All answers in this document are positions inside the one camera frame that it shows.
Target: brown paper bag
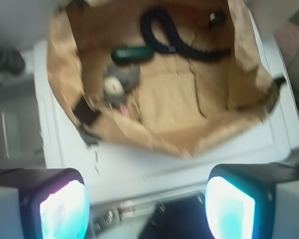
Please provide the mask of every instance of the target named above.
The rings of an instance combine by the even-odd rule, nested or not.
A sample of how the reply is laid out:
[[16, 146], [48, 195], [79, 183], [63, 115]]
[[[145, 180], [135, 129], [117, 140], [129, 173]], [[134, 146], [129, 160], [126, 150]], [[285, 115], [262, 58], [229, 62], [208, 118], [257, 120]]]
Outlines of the brown paper bag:
[[[76, 127], [110, 143], [187, 157], [263, 121], [277, 101], [278, 89], [261, 65], [243, 0], [89, 3], [92, 7], [84, 9], [69, 5], [50, 26], [49, 82]], [[113, 48], [145, 44], [140, 18], [154, 6], [166, 9], [187, 44], [202, 50], [229, 47], [232, 53], [216, 63], [155, 53], [140, 64], [141, 79], [128, 95], [127, 118], [102, 104], [102, 75]], [[209, 15], [217, 10], [225, 12], [226, 23], [209, 30]], [[152, 29], [167, 43], [159, 24]]]

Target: black strap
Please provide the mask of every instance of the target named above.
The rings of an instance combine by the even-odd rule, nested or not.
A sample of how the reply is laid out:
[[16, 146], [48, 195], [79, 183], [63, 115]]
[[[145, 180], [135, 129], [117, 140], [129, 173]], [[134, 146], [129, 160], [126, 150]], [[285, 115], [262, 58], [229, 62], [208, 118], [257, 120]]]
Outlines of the black strap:
[[[165, 46], [156, 40], [151, 29], [151, 24], [154, 20], [158, 20], [163, 25], [171, 46]], [[184, 57], [206, 62], [217, 61], [230, 55], [230, 49], [200, 51], [187, 45], [180, 38], [177, 28], [168, 13], [164, 9], [158, 7], [150, 9], [142, 16], [141, 32], [146, 44], [150, 45], [155, 51], [161, 54], [177, 52]]]

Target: white surface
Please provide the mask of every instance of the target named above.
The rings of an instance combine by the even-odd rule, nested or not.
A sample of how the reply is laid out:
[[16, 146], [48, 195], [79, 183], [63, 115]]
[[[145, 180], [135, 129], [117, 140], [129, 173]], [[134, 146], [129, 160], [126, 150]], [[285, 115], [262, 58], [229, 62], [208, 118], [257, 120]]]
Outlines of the white surface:
[[269, 69], [267, 69], [272, 77], [279, 77], [283, 75], [287, 79], [287, 83], [282, 85], [280, 89], [280, 104], [283, 106], [283, 114], [286, 122], [287, 132], [289, 136], [291, 149], [299, 148], [299, 117], [295, 104], [294, 95], [292, 92], [289, 76], [285, 64], [282, 59], [282, 55], [277, 46], [275, 38], [271, 35], [263, 41], [264, 55], [269, 63]]
[[276, 187], [273, 239], [299, 238], [299, 180]]
[[33, 51], [22, 52], [26, 69], [0, 74], [0, 168], [44, 164], [38, 106], [34, 92]]
[[[277, 66], [281, 57], [270, 56], [271, 61], [267, 63], [266, 56], [270, 51], [267, 53], [268, 47], [263, 49], [258, 34], [256, 38], [264, 66], [276, 74], [285, 74], [285, 69]], [[277, 48], [270, 40], [265, 44]], [[284, 160], [290, 154], [290, 144], [294, 143], [289, 141], [283, 112], [293, 114], [295, 109], [293, 98], [286, 91], [282, 91], [283, 101], [277, 103], [263, 124], [194, 160], [181, 161], [103, 142], [100, 146], [87, 148], [51, 92], [46, 72], [46, 49], [46, 40], [34, 47], [35, 88], [46, 165], [49, 168], [78, 169], [84, 177], [92, 204], [206, 182], [210, 170], [221, 162], [265, 163]], [[285, 109], [283, 102], [291, 104]], [[298, 126], [298, 120], [290, 117], [290, 131], [297, 130]]]
[[0, 187], [0, 239], [23, 238], [16, 188]]

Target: dark fabric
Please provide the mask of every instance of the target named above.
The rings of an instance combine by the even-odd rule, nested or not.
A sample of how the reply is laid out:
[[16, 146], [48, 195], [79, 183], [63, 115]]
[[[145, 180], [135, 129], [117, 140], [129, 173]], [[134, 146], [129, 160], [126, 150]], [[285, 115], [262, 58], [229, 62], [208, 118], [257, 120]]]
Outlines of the dark fabric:
[[207, 223], [203, 195], [158, 205], [139, 235], [139, 239], [213, 238]]
[[75, 107], [73, 113], [80, 122], [87, 124], [88, 126], [90, 126], [101, 114], [100, 111], [92, 111], [83, 96]]
[[[164, 27], [171, 46], [165, 46], [156, 40], [151, 29], [151, 24], [154, 20], [159, 21]], [[180, 38], [177, 28], [171, 17], [164, 9], [161, 8], [152, 8], [142, 16], [141, 32], [146, 44], [153, 47], [155, 51], [161, 54], [172, 54], [177, 52], [184, 57], [206, 62], [217, 61], [230, 55], [230, 49], [200, 51], [187, 45]]]

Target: white washing machine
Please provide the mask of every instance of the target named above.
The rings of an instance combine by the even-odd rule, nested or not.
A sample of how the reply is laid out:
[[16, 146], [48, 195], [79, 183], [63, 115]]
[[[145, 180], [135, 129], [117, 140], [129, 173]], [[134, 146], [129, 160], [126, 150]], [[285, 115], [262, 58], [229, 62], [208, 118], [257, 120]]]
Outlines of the white washing machine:
[[[89, 190], [92, 205], [102, 205], [106, 209], [114, 203], [131, 209], [132, 204], [145, 205], [143, 203], [149, 202], [151, 206], [147, 204], [146, 208], [151, 209], [141, 213], [148, 215], [153, 205], [162, 198], [203, 192], [210, 170], [218, 163], [285, 160], [292, 150], [299, 148], [296, 105], [275, 39], [270, 36], [262, 41], [254, 23], [253, 26], [264, 67], [273, 78], [284, 75], [287, 79], [287, 84], [281, 87], [280, 100], [263, 124], [254, 126], [204, 155], [185, 161], [105, 142], [88, 147], [56, 101], [48, 84], [47, 41], [37, 42], [33, 49], [34, 81], [46, 166], [78, 169]], [[102, 234], [102, 238], [135, 238], [145, 221], [146, 217], [135, 220], [134, 224], [120, 224]]]

